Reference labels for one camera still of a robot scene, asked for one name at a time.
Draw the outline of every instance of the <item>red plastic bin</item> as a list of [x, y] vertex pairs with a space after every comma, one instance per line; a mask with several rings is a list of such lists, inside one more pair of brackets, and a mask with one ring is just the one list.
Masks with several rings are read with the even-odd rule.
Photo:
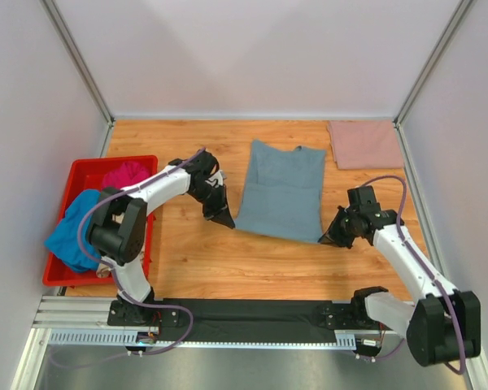
[[[85, 189], [101, 190], [101, 183], [105, 174], [113, 171], [127, 161], [135, 161], [146, 167], [152, 175], [157, 173], [157, 157], [133, 156], [116, 158], [91, 158], [76, 160], [68, 174], [65, 194], [59, 210], [58, 222], [65, 215], [65, 210], [76, 197]], [[150, 246], [152, 242], [152, 227], [154, 216], [151, 214], [146, 221], [145, 257], [143, 258], [143, 271], [148, 276], [150, 268]], [[83, 286], [86, 284], [113, 284], [114, 280], [109, 275], [107, 278], [98, 278], [95, 271], [76, 273], [66, 266], [59, 258], [49, 253], [46, 270], [43, 274], [45, 286]]]

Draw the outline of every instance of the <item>white wall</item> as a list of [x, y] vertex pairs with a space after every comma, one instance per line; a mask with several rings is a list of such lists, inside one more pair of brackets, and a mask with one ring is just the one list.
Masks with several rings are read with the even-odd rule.
[[117, 116], [394, 117], [458, 0], [58, 0]]
[[475, 2], [403, 129], [446, 272], [481, 299], [488, 355], [488, 0]]
[[70, 165], [97, 155], [105, 130], [39, 1], [0, 0], [0, 389], [44, 289], [43, 240]]

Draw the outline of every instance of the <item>folded pink towel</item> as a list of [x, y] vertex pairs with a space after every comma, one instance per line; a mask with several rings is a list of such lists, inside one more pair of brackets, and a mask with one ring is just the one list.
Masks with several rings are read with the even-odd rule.
[[332, 120], [328, 130], [338, 169], [403, 167], [394, 125], [389, 120]]
[[106, 187], [122, 189], [123, 187], [137, 184], [144, 179], [148, 179], [149, 177], [150, 173], [139, 162], [127, 161], [123, 162], [121, 167], [118, 169], [108, 172], [103, 177], [101, 187], [102, 189]]

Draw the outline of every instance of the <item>blue cloth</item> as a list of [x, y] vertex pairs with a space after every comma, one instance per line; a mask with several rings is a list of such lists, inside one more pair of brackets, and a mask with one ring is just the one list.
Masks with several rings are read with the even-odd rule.
[[[46, 248], [74, 272], [96, 271], [98, 269], [98, 263], [87, 258], [81, 252], [76, 238], [78, 225], [85, 214], [87, 214], [87, 211], [98, 203], [98, 199], [99, 191], [95, 189], [86, 189], [80, 193], [74, 202], [65, 210], [65, 216], [58, 223], [54, 233], [45, 242]], [[96, 258], [101, 258], [93, 246], [85, 239], [89, 223], [90, 218], [83, 227], [83, 242], [90, 254]]]
[[285, 152], [254, 140], [235, 228], [318, 242], [323, 234], [320, 204], [324, 168], [325, 150], [298, 146]]

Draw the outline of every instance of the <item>black rubber strip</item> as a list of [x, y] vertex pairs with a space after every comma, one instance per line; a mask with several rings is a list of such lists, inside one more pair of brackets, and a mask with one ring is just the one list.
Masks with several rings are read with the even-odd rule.
[[[194, 314], [188, 341], [243, 343], [333, 343], [334, 331], [326, 327], [328, 301], [261, 301], [225, 299], [165, 299]], [[163, 327], [161, 340], [179, 338], [189, 317], [180, 312], [177, 327]]]

